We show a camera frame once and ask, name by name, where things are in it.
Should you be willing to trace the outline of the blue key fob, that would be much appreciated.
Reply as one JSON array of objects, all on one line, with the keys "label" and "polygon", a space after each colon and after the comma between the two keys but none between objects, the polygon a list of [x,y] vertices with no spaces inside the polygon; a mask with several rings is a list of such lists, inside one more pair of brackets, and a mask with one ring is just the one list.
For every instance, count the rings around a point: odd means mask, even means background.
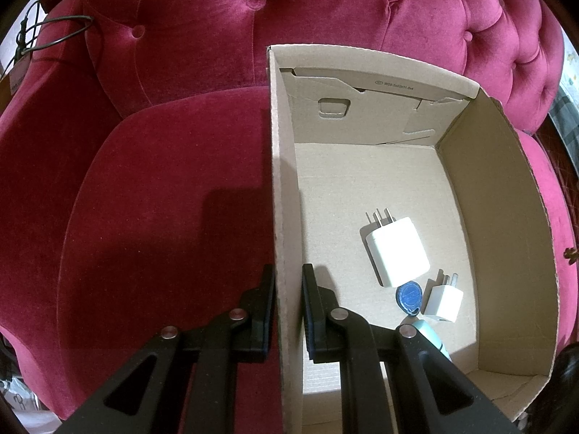
[{"label": "blue key fob", "polygon": [[422,287],[415,281],[408,281],[397,287],[397,305],[409,316],[419,315],[422,308],[422,298]]}]

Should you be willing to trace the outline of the small white plug adapter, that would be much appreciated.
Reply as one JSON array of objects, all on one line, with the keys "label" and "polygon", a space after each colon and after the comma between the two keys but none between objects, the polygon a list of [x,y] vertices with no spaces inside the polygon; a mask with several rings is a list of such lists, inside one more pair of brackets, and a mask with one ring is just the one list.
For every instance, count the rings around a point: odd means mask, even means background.
[{"label": "small white plug adapter", "polygon": [[433,286],[423,314],[442,322],[456,322],[463,291],[457,286],[458,274],[446,275],[441,285]]}]

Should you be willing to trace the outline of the brown cardboard box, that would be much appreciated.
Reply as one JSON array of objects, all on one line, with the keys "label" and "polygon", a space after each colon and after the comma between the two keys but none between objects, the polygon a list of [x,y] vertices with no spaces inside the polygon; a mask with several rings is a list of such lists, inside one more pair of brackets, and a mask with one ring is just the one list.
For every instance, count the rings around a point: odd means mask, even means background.
[{"label": "brown cardboard box", "polygon": [[538,182],[499,102],[446,69],[383,52],[283,44],[267,51],[271,93],[284,431],[338,428],[335,365],[305,362],[301,269],[373,324],[404,315],[365,238],[411,220],[424,288],[455,275],[456,322],[436,322],[453,362],[510,419],[547,384],[558,276]]}]

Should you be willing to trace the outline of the grey patterned cloth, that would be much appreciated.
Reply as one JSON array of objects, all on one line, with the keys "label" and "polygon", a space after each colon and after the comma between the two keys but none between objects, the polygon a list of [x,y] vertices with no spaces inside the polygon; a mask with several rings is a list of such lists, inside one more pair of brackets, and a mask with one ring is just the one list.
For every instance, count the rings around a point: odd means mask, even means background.
[{"label": "grey patterned cloth", "polygon": [[577,173],[579,167],[578,107],[561,86],[557,88],[557,95],[550,105],[549,116]]}]

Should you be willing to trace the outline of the large white wall charger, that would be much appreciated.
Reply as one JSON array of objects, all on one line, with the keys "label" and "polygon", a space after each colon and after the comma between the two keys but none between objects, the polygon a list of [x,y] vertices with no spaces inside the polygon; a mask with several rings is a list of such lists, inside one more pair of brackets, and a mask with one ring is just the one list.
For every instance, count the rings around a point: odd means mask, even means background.
[{"label": "large white wall charger", "polygon": [[426,249],[410,217],[394,218],[388,209],[376,209],[367,218],[371,230],[365,245],[385,287],[400,287],[430,270]]}]

